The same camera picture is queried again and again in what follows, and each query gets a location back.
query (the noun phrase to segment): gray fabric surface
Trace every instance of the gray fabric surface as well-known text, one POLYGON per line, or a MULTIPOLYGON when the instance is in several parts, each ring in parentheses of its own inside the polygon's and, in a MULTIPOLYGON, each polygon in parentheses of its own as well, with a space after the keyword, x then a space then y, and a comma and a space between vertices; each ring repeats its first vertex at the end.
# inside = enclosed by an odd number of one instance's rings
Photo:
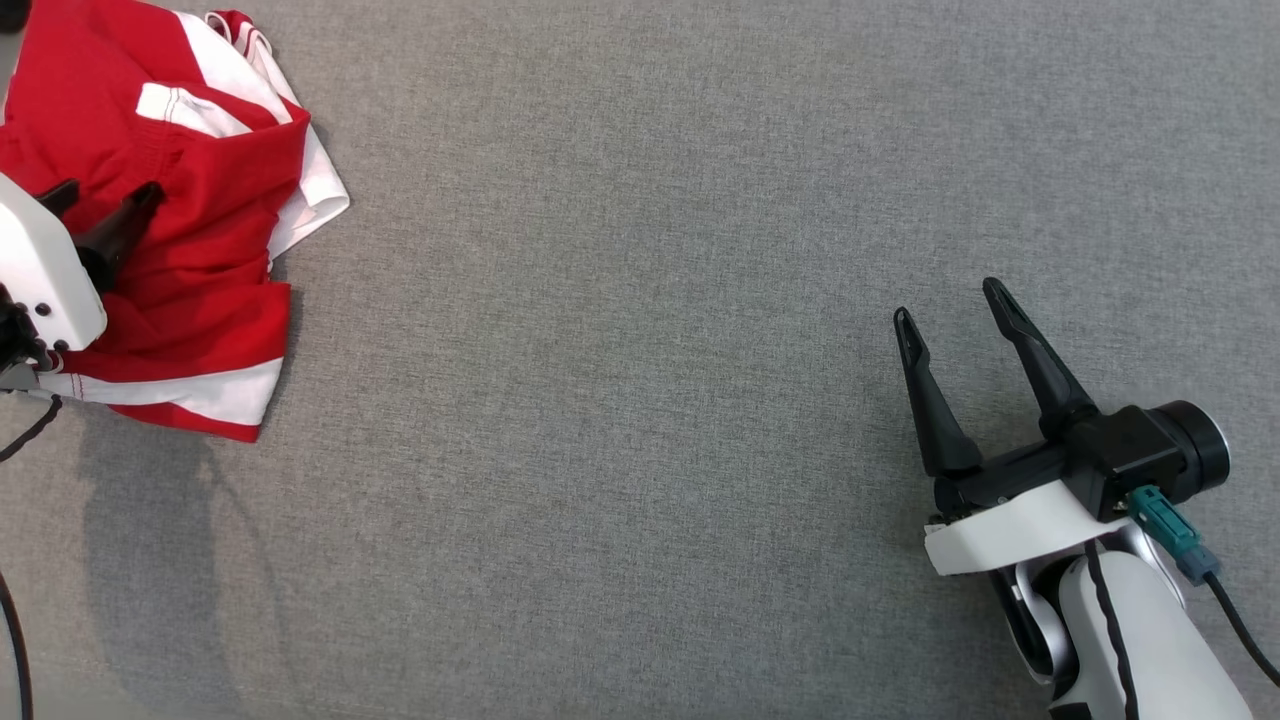
POLYGON ((259 445, 73 405, 0 468, 50 716, 1041 717, 923 552, 890 324, 1029 442, 987 274, 1102 405, 1217 416, 1185 511, 1280 655, 1275 4, 239 6, 353 208, 259 445))

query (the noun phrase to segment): white stripe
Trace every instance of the white stripe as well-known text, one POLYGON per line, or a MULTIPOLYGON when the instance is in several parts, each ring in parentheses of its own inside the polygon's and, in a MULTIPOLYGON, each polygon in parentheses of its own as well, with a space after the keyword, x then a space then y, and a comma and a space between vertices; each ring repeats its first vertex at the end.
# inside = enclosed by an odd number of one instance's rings
POLYGON ((180 87, 165 87, 155 82, 142 86, 137 113, 143 118, 173 123, 211 137, 252 132, 218 104, 201 100, 180 87))
POLYGON ((205 85, 266 108, 280 124, 293 120, 271 83, 253 72, 221 35, 196 15, 174 14, 182 20, 182 29, 187 33, 187 44, 200 65, 200 74, 205 76, 205 85))
POLYGON ((41 389, 104 405, 169 402, 223 423, 257 427, 280 377, 283 359, 227 373, 146 383, 109 383, 87 375, 42 374, 41 389))
MULTIPOLYGON (((239 42, 233 46, 230 27, 218 13, 206 14, 204 22, 193 15, 177 14, 182 19, 187 41, 200 64, 201 74, 205 76, 205 82, 223 92, 268 108, 280 123, 289 122, 280 97, 298 106, 302 104, 298 102, 289 82, 284 79, 280 65, 271 56, 271 44, 257 28, 242 22, 238 31, 239 42), (246 69, 250 70, 252 82, 241 77, 246 69), (264 87, 271 100, 279 104, 280 111, 285 111, 284 119, 280 119, 280 115, 261 99, 264 87)), ((333 160, 320 143, 315 128, 307 126, 298 188, 280 208, 280 219, 266 246, 268 256, 274 260, 349 206, 351 195, 342 184, 333 160)))

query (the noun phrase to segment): red and white shirt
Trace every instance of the red and white shirt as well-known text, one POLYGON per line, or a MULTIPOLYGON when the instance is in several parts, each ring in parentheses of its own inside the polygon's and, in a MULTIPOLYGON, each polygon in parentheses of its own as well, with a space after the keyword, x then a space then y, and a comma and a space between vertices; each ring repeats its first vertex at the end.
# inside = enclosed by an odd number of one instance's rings
POLYGON ((67 178, 83 232, 147 181, 165 201, 115 288, 106 332, 46 392, 257 439, 280 374, 289 286, 273 258, 349 205, 324 147, 237 12, 134 0, 35 3, 0 127, 0 172, 32 195, 67 178))

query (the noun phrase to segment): robotic arm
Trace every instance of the robotic arm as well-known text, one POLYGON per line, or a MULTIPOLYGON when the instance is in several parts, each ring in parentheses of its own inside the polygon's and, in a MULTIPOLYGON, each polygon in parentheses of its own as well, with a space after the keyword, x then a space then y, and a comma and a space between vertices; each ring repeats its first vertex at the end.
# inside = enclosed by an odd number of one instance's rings
MULTIPOLYGON (((1005 286, 987 278, 983 291, 1036 392, 1044 441, 984 460, 933 379, 910 313, 897 310, 920 455, 934 478, 938 515, 925 527, 934 569, 991 578, 1028 671, 1053 688, 1055 720, 1252 717, 1152 542, 1193 584, 1221 591, 1216 560, 1174 503, 1226 480, 1222 433, 1185 401, 1101 413, 1005 286)), ((1219 600, 1229 606, 1225 593, 1219 600)))
POLYGON ((91 231, 73 236, 59 219, 79 197, 67 181, 32 197, 0 174, 0 391, 37 388, 50 350, 84 350, 106 329, 100 293, 142 240, 160 186, 146 183, 91 231))

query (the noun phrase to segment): black cable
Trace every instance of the black cable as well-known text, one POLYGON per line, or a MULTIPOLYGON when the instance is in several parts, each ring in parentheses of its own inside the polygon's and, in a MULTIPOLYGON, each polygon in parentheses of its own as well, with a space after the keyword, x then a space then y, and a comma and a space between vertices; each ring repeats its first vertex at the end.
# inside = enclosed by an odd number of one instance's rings
MULTIPOLYGON (((38 436, 49 423, 54 421, 58 411, 63 407, 63 398, 52 396, 49 410, 36 424, 27 428, 27 432, 18 436, 18 439, 9 443, 9 447, 0 450, 0 462, 13 457, 24 445, 38 436)), ((9 642, 13 643, 13 661, 18 666, 18 706, 22 720, 33 720, 36 716, 35 701, 31 692, 31 661, 27 657, 27 641, 22 637, 22 623, 18 621, 18 609, 13 605, 13 596, 9 593, 9 584, 0 574, 0 610, 4 611, 4 621, 9 626, 9 642)))
POLYGON ((1222 587, 1222 582, 1217 579, 1213 573, 1204 573, 1204 582, 1208 583, 1208 589, 1213 591, 1213 597, 1217 598, 1217 603, 1222 606, 1222 612, 1226 615, 1226 621, 1231 624, 1231 629, 1240 638, 1240 644, 1244 646, 1244 651, 1249 653, 1249 657, 1258 664, 1262 673, 1271 679, 1276 687, 1280 687, 1280 671, 1276 670, 1275 665, 1267 660, 1266 655, 1258 650, 1258 643, 1253 642, 1253 635, 1249 634, 1249 629, 1244 626, 1244 620, 1240 619, 1240 612, 1235 610, 1235 603, 1231 602, 1231 597, 1226 594, 1226 588, 1222 587))
POLYGON ((5 460, 17 455, 18 451, 22 450, 24 445, 35 439, 36 436, 38 436, 46 427, 49 427, 49 423, 54 421, 54 418, 58 416, 58 411, 63 409, 63 398, 55 395, 51 400, 52 401, 49 404, 49 410, 46 410, 45 414, 38 420, 36 420, 35 425, 27 428, 27 432, 18 436, 18 439, 10 442, 9 447, 0 450, 0 462, 4 462, 5 460))
POLYGON ((9 642, 13 643, 13 660, 18 666, 18 705, 22 720, 32 720, 36 715, 31 697, 31 662, 27 660, 27 641, 22 637, 22 624, 18 623, 18 609, 13 605, 9 585, 0 574, 0 609, 4 610, 5 624, 9 625, 9 642))
POLYGON ((1111 650, 1116 652, 1120 665, 1120 689, 1124 691, 1124 716, 1125 720, 1138 720, 1138 693, 1133 687, 1133 667, 1129 666, 1129 653, 1124 648, 1124 638, 1120 635, 1120 620, 1116 618, 1116 609, 1111 605, 1111 593, 1107 591, 1107 580, 1102 577, 1102 562, 1098 560, 1098 548, 1093 541, 1084 543, 1084 557, 1089 566, 1089 579, 1098 594, 1098 605, 1102 607, 1102 616, 1107 620, 1107 637, 1111 638, 1111 650))

